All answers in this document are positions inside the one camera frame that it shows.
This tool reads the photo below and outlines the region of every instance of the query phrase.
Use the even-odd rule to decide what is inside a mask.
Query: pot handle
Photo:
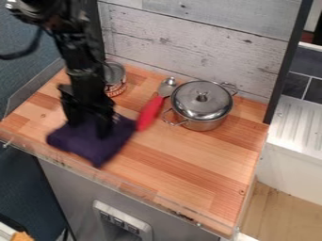
[[[170,112],[170,110],[172,110],[172,108],[167,109],[165,112],[162,113],[162,121],[164,121],[165,123],[168,123],[168,124],[170,124],[172,126],[178,126],[178,125],[182,125],[182,124],[188,122],[188,120],[183,120],[183,121],[178,122],[178,123],[173,123],[172,121],[168,120],[167,119],[167,113]]]
[[[232,96],[238,93],[237,85],[229,83],[229,82],[222,82],[220,83],[221,86],[227,88],[227,90],[231,93]]]

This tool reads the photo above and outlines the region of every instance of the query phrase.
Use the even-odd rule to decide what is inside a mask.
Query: white wooden wall
[[[267,102],[300,0],[104,0],[109,57]]]

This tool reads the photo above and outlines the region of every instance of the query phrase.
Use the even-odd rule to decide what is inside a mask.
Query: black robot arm
[[[77,126],[88,115],[92,115],[97,123],[97,135],[103,138],[113,125],[114,102],[105,95],[104,47],[85,11],[86,2],[8,0],[6,8],[21,21],[39,26],[54,38],[71,79],[71,85],[58,86],[68,122]],[[97,22],[96,15],[91,13]],[[30,54],[37,48],[39,39],[40,30],[27,50],[18,52],[18,55],[4,56]]]

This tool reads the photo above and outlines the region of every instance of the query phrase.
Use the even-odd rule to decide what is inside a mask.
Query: stainless steel pot
[[[236,93],[236,86],[229,83],[186,82],[172,92],[172,108],[163,113],[162,119],[170,125],[183,125],[194,131],[213,130],[225,121],[232,110],[232,96]],[[177,123],[167,119],[170,111],[174,112]]]

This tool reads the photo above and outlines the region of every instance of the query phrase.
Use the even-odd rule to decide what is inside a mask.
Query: purple cloth
[[[47,143],[61,151],[78,154],[88,159],[94,167],[100,167],[113,157],[136,130],[136,122],[121,115],[109,136],[99,139],[93,117],[77,127],[63,125],[47,137]]]

